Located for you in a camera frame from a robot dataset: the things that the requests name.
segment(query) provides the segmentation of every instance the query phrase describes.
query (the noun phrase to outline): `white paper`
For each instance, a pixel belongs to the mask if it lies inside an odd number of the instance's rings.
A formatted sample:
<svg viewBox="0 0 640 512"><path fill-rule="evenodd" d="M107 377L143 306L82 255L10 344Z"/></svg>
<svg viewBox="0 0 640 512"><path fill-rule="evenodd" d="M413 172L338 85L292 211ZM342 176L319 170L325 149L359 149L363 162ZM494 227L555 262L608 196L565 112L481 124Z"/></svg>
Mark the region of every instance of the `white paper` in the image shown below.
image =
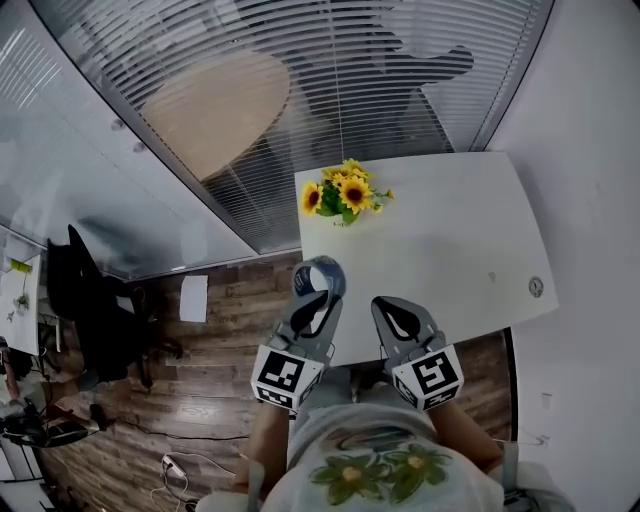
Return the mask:
<svg viewBox="0 0 640 512"><path fill-rule="evenodd" d="M182 281L180 320L183 322L206 322L207 281L207 276L187 276Z"/></svg>

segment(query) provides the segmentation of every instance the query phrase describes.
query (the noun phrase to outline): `person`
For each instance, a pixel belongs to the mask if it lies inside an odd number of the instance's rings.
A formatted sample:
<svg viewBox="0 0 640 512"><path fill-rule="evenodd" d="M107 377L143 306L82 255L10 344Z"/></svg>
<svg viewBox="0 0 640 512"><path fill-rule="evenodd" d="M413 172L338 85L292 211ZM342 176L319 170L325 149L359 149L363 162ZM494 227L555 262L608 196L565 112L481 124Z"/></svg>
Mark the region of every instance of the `person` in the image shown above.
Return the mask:
<svg viewBox="0 0 640 512"><path fill-rule="evenodd" d="M95 370L86 371L65 382L38 381L35 380L34 373L28 372L18 377L11 363L12 352L4 338L0 337L0 368L4 377L4 386L0 385L0 420L25 416L28 407L32 406L42 421L49 424L58 419L66 419L75 421L88 430L105 430L109 426L104 411L97 404L90 406L89 421L74 416L56 405L65 397L94 388L100 381Z"/></svg>
<svg viewBox="0 0 640 512"><path fill-rule="evenodd" d="M196 511L257 510L256 483L262 512L504 510L503 453L454 401L421 413L380 381L353 403L349 369L332 368L291 435L289 411L260 405L231 492ZM542 466L520 463L517 484L538 508L516 510L573 510Z"/></svg>

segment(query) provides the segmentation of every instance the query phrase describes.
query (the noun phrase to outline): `power strip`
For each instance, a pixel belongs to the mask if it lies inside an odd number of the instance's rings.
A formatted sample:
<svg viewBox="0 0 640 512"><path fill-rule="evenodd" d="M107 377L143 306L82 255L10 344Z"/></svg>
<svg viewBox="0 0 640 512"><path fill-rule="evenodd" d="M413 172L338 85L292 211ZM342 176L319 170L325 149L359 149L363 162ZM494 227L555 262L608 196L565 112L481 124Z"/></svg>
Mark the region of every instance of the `power strip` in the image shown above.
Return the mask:
<svg viewBox="0 0 640 512"><path fill-rule="evenodd" d="M173 459L173 457L170 457L169 455L165 455L164 457L162 457L162 463L167 468L166 469L167 472L169 472L169 470L172 469L174 473L179 477L182 477L182 478L187 477L187 473L184 471L184 469L180 467L180 465Z"/></svg>

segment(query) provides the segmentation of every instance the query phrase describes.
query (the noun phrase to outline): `wooden floor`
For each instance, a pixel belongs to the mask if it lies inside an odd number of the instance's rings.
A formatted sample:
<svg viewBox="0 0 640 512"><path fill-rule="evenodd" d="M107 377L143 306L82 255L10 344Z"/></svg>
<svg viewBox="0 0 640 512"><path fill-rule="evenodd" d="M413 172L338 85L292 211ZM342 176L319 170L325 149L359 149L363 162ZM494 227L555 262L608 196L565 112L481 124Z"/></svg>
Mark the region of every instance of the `wooden floor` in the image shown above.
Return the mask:
<svg viewBox="0 0 640 512"><path fill-rule="evenodd" d="M166 297L158 328L184 347L180 360L152 354L151 392L137 380L101 384L94 391L66 399L65 406L88 417L91 403L101 404L118 418L108 432L78 443L40 450L50 479L62 490L70 487L86 510L154 511L151 489L162 487L160 460L166 452L199 453L233 469L243 440L182 440L145 434L125 421L152 430L188 437L229 437L248 434L256 402L249 385L257 346L277 323L290 297L291 270L298 255L261 263L215 268L209 275L207 323L182 323L178 317L183 276L144 283ZM65 374L82 369L73 340L60 362ZM511 397L508 360L501 333L457 345L465 374L462 406L488 432L509 439ZM189 475L184 499L211 489L228 488L231 477L200 457L175 455ZM169 480L174 493L184 485ZM154 493L161 510L174 510L177 500L164 490Z"/></svg>

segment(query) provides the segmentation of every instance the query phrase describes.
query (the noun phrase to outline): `flower bouquet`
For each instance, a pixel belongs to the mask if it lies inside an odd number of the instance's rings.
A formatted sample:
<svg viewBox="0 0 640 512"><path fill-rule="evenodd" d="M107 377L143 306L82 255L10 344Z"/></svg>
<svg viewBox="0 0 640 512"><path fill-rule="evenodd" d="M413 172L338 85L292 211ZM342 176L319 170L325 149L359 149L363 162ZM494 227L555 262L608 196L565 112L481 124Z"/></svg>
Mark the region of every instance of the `flower bouquet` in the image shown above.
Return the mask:
<svg viewBox="0 0 640 512"><path fill-rule="evenodd" d="M320 183L308 182L302 190L300 207L307 215L342 216L344 225L351 225L366 210L381 213L383 200L394 199L391 189L385 194L371 188L371 178L360 162L349 159L342 167L322 171Z"/></svg>

